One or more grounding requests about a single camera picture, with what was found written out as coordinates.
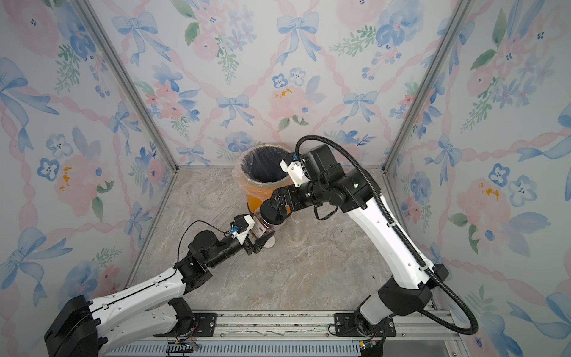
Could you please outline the labelled flower tea jar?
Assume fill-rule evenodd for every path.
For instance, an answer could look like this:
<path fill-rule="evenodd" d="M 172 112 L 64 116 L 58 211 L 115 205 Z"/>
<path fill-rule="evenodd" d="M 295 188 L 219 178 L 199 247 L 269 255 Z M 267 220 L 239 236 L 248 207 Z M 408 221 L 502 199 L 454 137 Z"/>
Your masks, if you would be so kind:
<path fill-rule="evenodd" d="M 254 227 L 250 230 L 250 234 L 254 239 L 260 239 L 267 231 L 276 229 L 276 225 L 266 222 L 259 211 L 254 213 L 253 220 Z"/>

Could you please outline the white flower tea jar lid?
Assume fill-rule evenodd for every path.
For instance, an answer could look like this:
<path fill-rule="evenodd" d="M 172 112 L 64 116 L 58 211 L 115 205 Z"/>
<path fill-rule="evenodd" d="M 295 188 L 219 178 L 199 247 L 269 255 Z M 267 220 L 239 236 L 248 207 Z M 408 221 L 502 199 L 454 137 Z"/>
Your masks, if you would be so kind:
<path fill-rule="evenodd" d="M 264 244 L 263 248 L 273 248 L 276 244 L 276 238 L 274 236 L 267 239 L 266 243 Z"/>

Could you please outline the clear jar with dried roses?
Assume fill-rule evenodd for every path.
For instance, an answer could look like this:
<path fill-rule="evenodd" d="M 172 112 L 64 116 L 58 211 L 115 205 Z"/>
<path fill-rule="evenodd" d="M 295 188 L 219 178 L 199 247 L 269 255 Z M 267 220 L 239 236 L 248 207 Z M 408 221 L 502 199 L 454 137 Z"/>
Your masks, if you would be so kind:
<path fill-rule="evenodd" d="M 291 241 L 301 244 L 306 239 L 307 221 L 306 214 L 299 211 L 294 212 L 291 216 Z"/>

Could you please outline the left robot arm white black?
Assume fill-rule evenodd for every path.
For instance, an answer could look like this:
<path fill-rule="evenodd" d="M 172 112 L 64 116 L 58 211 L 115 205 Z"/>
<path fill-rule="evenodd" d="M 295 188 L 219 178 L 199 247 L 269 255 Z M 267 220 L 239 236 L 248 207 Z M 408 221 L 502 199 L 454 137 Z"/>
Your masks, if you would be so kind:
<path fill-rule="evenodd" d="M 187 255 L 158 276 L 120 292 L 69 299 L 44 336 L 50 356 L 101 356 L 117 347 L 154 335 L 176 336 L 196 326 L 184 295 L 211 278 L 210 270 L 240 251 L 259 253 L 274 236 L 239 240 L 229 234 L 199 232 Z"/>

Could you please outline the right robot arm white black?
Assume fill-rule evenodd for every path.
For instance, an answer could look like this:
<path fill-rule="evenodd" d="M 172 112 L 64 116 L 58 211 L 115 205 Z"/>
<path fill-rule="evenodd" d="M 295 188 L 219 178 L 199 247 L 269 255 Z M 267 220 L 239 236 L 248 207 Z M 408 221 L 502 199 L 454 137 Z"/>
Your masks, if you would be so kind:
<path fill-rule="evenodd" d="M 280 166 L 293 183 L 274 190 L 263 202 L 260 214 L 266 222 L 277 226 L 293 212 L 328 203 L 358 224 L 390 268 L 389 280 L 354 312 L 350 332 L 375 335 L 392 317 L 425 309 L 438 286 L 425 269 L 438 278 L 447 278 L 448 272 L 418 252 L 371 178 L 357 169 L 345 172 L 325 144 L 301 155 L 288 153 Z"/>

